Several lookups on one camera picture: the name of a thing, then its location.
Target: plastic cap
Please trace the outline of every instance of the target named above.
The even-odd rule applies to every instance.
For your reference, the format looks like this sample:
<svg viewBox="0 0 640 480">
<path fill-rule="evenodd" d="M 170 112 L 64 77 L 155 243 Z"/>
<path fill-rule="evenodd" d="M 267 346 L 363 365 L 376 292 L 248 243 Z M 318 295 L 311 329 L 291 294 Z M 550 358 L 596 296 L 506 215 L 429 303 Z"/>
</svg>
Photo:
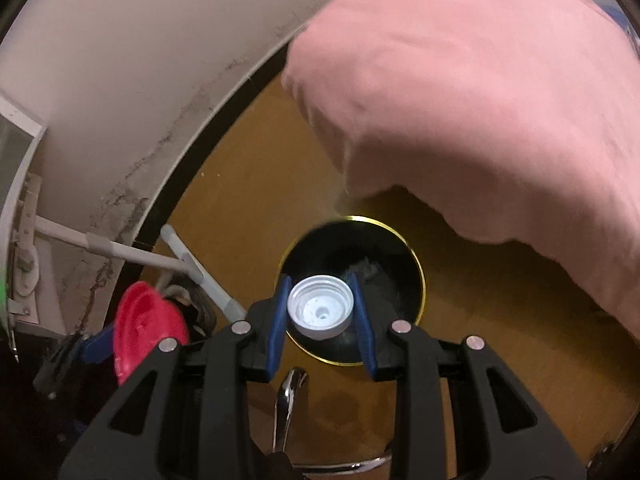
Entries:
<svg viewBox="0 0 640 480">
<path fill-rule="evenodd" d="M 302 335 L 322 341 L 350 325 L 353 293 L 349 285 L 334 276 L 311 276 L 293 287 L 287 310 Z"/>
</svg>

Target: brown floor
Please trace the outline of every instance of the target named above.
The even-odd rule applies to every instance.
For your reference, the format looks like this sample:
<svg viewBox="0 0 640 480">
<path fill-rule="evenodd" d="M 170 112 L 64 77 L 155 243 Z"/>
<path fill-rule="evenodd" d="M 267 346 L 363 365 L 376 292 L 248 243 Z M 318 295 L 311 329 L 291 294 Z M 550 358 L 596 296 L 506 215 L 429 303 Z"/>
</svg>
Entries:
<svg viewBox="0 0 640 480">
<path fill-rule="evenodd" d="M 369 216 L 395 228 L 421 260 L 429 289 L 422 327 L 457 342 L 482 335 L 582 459 L 615 437 L 634 411 L 640 351 L 616 322 L 595 313 L 558 265 L 515 242 L 463 240 L 403 190 L 352 200 L 277 80 L 200 171 L 170 223 L 241 304 L 272 294 L 292 240 L 340 215 Z M 252 431 L 261 447 L 270 444 L 274 392 L 294 365 L 309 372 L 310 383 L 293 421 L 292 460 L 343 462 L 380 453 L 392 436 L 393 385 L 369 382 L 361 367 L 318 362 L 291 341 L 273 383 L 250 387 Z"/>
</svg>

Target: blue rubber tip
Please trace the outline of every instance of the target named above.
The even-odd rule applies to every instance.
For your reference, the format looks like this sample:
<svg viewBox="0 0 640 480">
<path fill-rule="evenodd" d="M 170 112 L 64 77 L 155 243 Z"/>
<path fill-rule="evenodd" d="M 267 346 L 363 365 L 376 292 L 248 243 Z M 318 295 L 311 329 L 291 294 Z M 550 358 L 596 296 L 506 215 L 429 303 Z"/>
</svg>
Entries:
<svg viewBox="0 0 640 480">
<path fill-rule="evenodd" d="M 287 331 L 287 300 L 289 299 L 291 287 L 291 278 L 283 276 L 278 282 L 276 294 L 271 300 L 276 301 L 276 311 L 267 341 L 267 364 L 265 367 L 270 381 L 278 371 L 278 368 L 280 368 L 284 335 Z"/>
<path fill-rule="evenodd" d="M 373 379 L 378 372 L 378 361 L 376 359 L 376 337 L 371 328 L 369 314 L 364 304 L 360 282 L 355 274 L 347 276 L 347 284 L 353 293 L 353 323 L 358 335 L 358 348 L 364 367 Z"/>
</svg>

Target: wall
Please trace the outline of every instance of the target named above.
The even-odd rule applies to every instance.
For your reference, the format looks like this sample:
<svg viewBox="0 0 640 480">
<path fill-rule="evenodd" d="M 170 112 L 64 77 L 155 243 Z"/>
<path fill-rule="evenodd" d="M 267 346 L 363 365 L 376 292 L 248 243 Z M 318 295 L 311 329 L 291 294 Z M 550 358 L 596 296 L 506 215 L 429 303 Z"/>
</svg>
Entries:
<svg viewBox="0 0 640 480">
<path fill-rule="evenodd" d="M 130 242 L 223 97 L 326 1 L 29 0 L 0 91 L 49 127 L 38 213 Z M 67 329 L 99 328 L 119 262 L 56 243 L 54 266 Z"/>
</svg>

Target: screw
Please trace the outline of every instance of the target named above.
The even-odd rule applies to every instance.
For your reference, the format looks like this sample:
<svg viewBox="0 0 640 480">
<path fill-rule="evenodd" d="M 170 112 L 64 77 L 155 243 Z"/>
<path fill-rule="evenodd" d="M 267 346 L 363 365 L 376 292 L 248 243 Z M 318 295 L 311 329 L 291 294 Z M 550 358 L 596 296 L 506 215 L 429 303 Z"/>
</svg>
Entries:
<svg viewBox="0 0 640 480">
<path fill-rule="evenodd" d="M 165 337 L 158 343 L 161 352 L 173 352 L 178 348 L 178 342 L 173 337 Z"/>
<path fill-rule="evenodd" d="M 407 332 L 409 332 L 409 330 L 411 330 L 411 323 L 405 321 L 404 319 L 396 319 L 391 324 L 391 330 L 398 334 L 406 334 Z"/>
<path fill-rule="evenodd" d="M 466 338 L 466 345 L 472 350 L 482 350 L 484 348 L 484 339 L 479 335 L 470 335 Z"/>
<path fill-rule="evenodd" d="M 248 321 L 236 321 L 231 325 L 231 332 L 238 335 L 248 334 L 251 330 L 251 323 Z"/>
</svg>

